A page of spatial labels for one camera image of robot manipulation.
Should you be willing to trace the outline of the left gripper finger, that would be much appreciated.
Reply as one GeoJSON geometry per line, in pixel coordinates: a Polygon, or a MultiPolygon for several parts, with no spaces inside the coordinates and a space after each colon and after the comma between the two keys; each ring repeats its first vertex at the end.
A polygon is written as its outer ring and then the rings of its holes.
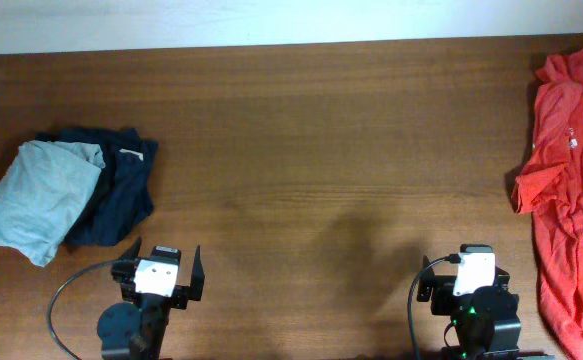
{"type": "Polygon", "coordinates": [[[142,245],[142,238],[138,237],[133,242],[133,244],[118,257],[118,259],[125,260],[125,261],[135,260],[139,255],[141,245],[142,245]]]}
{"type": "Polygon", "coordinates": [[[190,301],[200,301],[203,294],[205,283],[205,273],[201,261],[201,247],[197,246],[192,271],[191,271],[191,278],[188,290],[188,299],[190,301]]]}

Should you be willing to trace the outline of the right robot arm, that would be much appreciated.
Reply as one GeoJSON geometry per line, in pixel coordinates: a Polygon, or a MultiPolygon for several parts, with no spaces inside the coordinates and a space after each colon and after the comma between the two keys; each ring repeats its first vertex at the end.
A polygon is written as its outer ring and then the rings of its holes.
{"type": "Polygon", "coordinates": [[[411,335],[415,334],[412,304],[418,301],[428,303],[432,315],[448,318],[445,330],[456,333],[458,344],[446,344],[441,348],[442,359],[533,360],[551,357],[541,351],[519,349],[522,330],[517,316],[519,296],[509,292],[508,272],[495,267],[491,285],[479,287],[470,294],[457,295],[453,288],[458,277],[437,275],[433,270],[434,266],[444,262],[458,264],[460,255],[422,260],[422,269],[412,283],[407,302],[411,335]]]}

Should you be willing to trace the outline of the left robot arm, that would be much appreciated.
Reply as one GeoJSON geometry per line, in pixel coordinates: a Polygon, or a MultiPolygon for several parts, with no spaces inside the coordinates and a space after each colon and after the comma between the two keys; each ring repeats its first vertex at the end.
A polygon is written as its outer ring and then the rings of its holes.
{"type": "Polygon", "coordinates": [[[179,285],[182,252],[155,246],[147,257],[136,240],[112,265],[122,301],[107,308],[97,323],[104,359],[158,359],[173,309],[185,310],[202,298],[205,274],[201,250],[193,258],[190,283],[179,285]]]}

